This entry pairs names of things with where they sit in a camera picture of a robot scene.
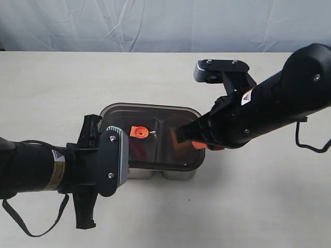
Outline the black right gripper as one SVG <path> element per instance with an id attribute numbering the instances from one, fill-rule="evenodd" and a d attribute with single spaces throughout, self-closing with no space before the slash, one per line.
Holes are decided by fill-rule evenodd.
<path id="1" fill-rule="evenodd" d="M 237 149 L 261 136 L 260 89 L 253 87 L 227 93 L 197 120 L 175 129 L 179 143 L 192 141 L 196 150 Z"/>

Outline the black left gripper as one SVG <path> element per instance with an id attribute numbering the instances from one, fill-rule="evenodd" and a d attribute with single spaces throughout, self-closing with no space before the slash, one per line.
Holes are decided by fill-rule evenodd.
<path id="1" fill-rule="evenodd" d="M 72 194 L 77 229 L 96 227 L 93 212 L 98 195 L 95 174 L 101 120 L 99 115 L 84 116 L 78 141 L 57 147 L 65 157 L 65 172 L 57 191 Z"/>

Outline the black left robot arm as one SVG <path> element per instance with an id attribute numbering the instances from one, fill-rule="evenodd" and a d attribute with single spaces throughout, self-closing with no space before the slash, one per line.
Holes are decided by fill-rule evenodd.
<path id="1" fill-rule="evenodd" d="M 58 216 L 72 195 L 77 229 L 96 227 L 93 220 L 96 190 L 96 154 L 100 132 L 99 115 L 84 116 L 76 143 L 65 147 L 37 140 L 13 142 L 1 138 L 1 200 L 18 225 L 27 227 L 8 200 L 18 193 L 57 191 L 64 194 Z"/>

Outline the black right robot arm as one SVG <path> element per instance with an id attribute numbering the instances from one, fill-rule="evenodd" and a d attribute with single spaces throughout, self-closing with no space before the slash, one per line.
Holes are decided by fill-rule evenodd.
<path id="1" fill-rule="evenodd" d="M 200 60 L 193 77 L 199 83 L 222 84 L 226 94 L 197 120 L 176 128 L 176 141 L 198 142 L 210 150 L 237 149 L 330 107 L 330 46 L 313 43 L 296 50 L 261 83 L 240 60 Z"/>

